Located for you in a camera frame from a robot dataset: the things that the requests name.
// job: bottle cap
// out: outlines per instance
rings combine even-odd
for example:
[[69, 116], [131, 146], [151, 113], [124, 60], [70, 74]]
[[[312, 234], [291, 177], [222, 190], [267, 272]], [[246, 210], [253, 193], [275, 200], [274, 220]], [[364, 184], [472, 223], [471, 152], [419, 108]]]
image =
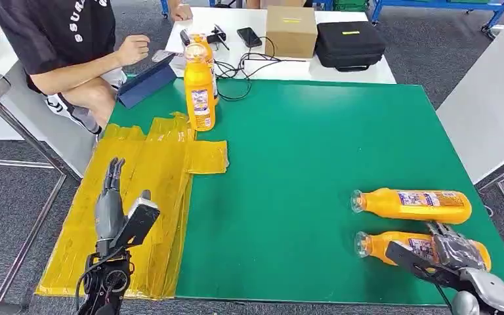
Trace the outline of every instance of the bottle cap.
[[354, 237], [354, 248], [360, 258], [370, 256], [370, 254], [372, 254], [371, 236], [364, 232], [356, 233], [356, 236]]
[[204, 46], [196, 43], [192, 43], [186, 46], [184, 50], [184, 57], [189, 62], [201, 62], [205, 60], [205, 55], [207, 51]]
[[360, 190], [355, 190], [350, 195], [350, 207], [355, 213], [366, 210], [366, 197]]

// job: yellow plastic sheet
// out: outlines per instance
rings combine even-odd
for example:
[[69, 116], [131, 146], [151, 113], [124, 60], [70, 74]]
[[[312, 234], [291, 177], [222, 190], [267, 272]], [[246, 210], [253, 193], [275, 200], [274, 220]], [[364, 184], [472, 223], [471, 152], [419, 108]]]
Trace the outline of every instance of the yellow plastic sheet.
[[[126, 159], [121, 173], [125, 213], [144, 189], [151, 191], [152, 201], [161, 211], [144, 243], [130, 249], [135, 271], [125, 296], [173, 297], [190, 201], [188, 171], [222, 173], [227, 165], [225, 142], [194, 146], [194, 137], [188, 118], [180, 113], [175, 113], [174, 118], [155, 118], [147, 136], [138, 127], [108, 126], [76, 192], [36, 293], [74, 295], [86, 257], [95, 251], [94, 206], [107, 165], [112, 158], [119, 157]], [[194, 156], [208, 157], [209, 162], [193, 163]]]
[[227, 141], [192, 141], [187, 158], [186, 171], [190, 174], [225, 173], [229, 166]]

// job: green tabletop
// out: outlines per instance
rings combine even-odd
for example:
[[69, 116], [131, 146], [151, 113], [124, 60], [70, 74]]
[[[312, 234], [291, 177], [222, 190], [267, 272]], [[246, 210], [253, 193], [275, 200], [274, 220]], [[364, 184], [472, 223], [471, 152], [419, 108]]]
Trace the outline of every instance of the green tabletop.
[[[219, 86], [231, 96], [246, 88]], [[186, 112], [182, 80], [117, 106], [111, 122], [147, 133], [175, 110]], [[230, 166], [194, 177], [177, 297], [444, 304], [433, 285], [356, 256], [360, 230], [425, 232], [351, 211], [354, 189], [380, 187], [464, 192], [472, 217], [456, 229], [488, 248], [504, 280], [503, 242], [420, 86], [258, 80], [217, 114], [198, 138], [227, 140]]]

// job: black t-shirt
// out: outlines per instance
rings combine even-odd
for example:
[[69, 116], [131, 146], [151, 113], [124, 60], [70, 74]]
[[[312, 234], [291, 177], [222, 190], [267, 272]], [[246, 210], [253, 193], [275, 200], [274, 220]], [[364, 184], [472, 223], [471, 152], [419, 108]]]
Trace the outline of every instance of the black t-shirt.
[[110, 0], [0, 0], [0, 25], [28, 74], [88, 62], [115, 45]]

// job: cardboard box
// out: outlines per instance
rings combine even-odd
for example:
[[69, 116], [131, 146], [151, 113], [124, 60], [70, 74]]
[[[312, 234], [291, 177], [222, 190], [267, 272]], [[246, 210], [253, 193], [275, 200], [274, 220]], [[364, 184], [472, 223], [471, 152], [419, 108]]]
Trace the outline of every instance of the cardboard box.
[[270, 5], [281, 5], [284, 7], [303, 7], [306, 0], [261, 0], [262, 9], [267, 9]]
[[265, 53], [277, 57], [312, 58], [318, 37], [313, 8], [268, 7]]

